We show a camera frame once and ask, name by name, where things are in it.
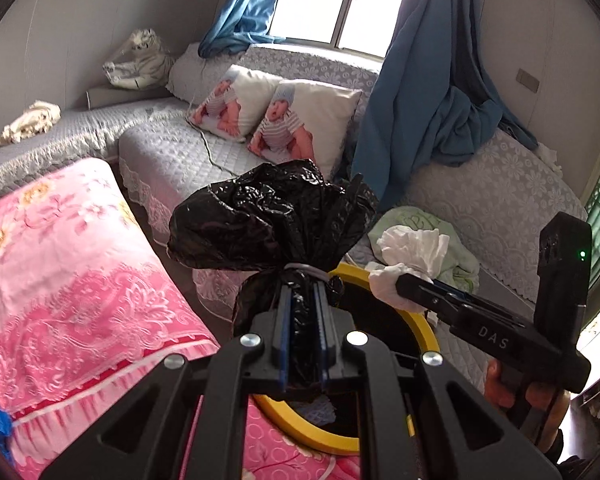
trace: pillow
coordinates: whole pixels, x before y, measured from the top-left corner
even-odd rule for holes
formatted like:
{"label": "pillow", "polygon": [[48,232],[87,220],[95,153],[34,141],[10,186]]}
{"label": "pillow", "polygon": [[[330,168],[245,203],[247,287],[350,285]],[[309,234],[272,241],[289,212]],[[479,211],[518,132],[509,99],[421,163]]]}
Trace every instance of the pillow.
{"label": "pillow", "polygon": [[194,126],[243,142],[260,122],[282,78],[232,65],[196,110],[187,113]]}
{"label": "pillow", "polygon": [[167,89],[178,99],[199,105],[216,86],[218,79],[237,63],[244,52],[218,54],[204,59],[198,55],[199,43],[191,43],[169,72]]}
{"label": "pillow", "polygon": [[275,164],[310,158],[330,179],[362,91],[301,79],[282,80],[249,150]]}

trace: sofa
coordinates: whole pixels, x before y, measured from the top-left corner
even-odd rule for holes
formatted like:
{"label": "sofa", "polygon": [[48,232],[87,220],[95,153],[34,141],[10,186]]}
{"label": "sofa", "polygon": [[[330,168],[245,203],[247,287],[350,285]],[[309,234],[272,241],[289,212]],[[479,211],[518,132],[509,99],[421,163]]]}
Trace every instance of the sofa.
{"label": "sofa", "polygon": [[[341,52],[291,45],[254,45],[244,54],[212,60],[192,44],[174,65],[168,89],[173,98],[66,112],[43,136],[0,148],[0,196],[78,158],[117,159],[131,200],[146,209],[153,236],[168,240],[171,212],[191,193],[242,174],[263,162],[246,144],[204,135],[184,119],[231,64],[283,78],[316,80],[362,90],[342,146],[344,166],[355,149],[356,131],[381,65]],[[488,299],[531,316],[538,291],[538,235],[558,211],[585,219],[573,191],[533,153],[498,130],[459,168],[430,164],[417,170],[401,205],[414,205],[450,222],[482,266]],[[361,240],[350,253],[360,264],[372,259]],[[243,273],[194,271],[203,300],[229,317]],[[443,354],[478,388],[487,356],[438,327]]]}

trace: baby print pillow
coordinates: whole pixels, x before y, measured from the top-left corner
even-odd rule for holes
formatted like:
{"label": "baby print pillow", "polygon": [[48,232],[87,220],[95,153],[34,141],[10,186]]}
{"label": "baby print pillow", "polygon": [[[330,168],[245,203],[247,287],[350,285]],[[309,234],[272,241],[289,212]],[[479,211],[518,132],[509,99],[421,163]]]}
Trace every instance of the baby print pillow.
{"label": "baby print pillow", "polygon": [[282,80],[249,150],[275,164],[310,158],[325,178],[336,170],[360,90],[302,79]]}
{"label": "baby print pillow", "polygon": [[281,77],[232,65],[187,121],[217,136],[244,142],[260,122]]}

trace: green cloth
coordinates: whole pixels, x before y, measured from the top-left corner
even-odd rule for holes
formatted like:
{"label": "green cloth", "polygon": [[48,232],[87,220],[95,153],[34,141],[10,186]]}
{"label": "green cloth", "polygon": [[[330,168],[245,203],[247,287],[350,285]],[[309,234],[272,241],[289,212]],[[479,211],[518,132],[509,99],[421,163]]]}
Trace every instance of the green cloth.
{"label": "green cloth", "polygon": [[378,223],[369,231],[371,248],[378,260],[382,259],[382,251],[378,247],[378,238],[389,227],[405,225],[414,231],[438,229],[440,234],[449,236],[449,247],[442,261],[440,275],[436,278],[447,285],[454,286],[463,292],[475,294],[478,291],[478,272],[480,263],[467,248],[462,245],[454,227],[437,216],[425,213],[417,207],[402,206],[387,211]]}

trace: white wall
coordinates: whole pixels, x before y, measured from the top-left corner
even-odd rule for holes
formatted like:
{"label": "white wall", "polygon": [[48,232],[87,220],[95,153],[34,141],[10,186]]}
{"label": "white wall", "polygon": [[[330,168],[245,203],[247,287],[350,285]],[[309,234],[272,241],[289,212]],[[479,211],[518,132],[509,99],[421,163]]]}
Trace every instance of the white wall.
{"label": "white wall", "polygon": [[101,65],[138,27],[174,52],[199,40],[219,0],[16,0],[0,22],[0,132],[36,99],[80,106]]}
{"label": "white wall", "polygon": [[[586,200],[600,174],[600,20],[585,0],[482,0],[481,27],[500,95]],[[520,68],[538,93],[516,82]]]}

